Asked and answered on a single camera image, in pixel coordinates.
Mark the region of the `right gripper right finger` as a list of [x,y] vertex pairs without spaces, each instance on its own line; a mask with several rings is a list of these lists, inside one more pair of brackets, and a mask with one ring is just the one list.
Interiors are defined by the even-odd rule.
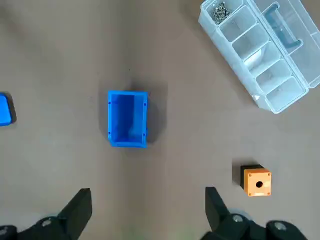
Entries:
[[203,240],[305,240],[293,224],[283,220],[268,221],[260,226],[240,213],[230,213],[217,189],[205,188],[205,213],[211,231]]

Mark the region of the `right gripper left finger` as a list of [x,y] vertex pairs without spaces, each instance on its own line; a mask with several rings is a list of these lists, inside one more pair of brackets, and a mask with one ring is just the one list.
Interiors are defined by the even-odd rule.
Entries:
[[2,240],[77,240],[92,216],[92,193],[80,189],[56,216],[38,220],[31,227],[18,231],[14,225],[2,225]]

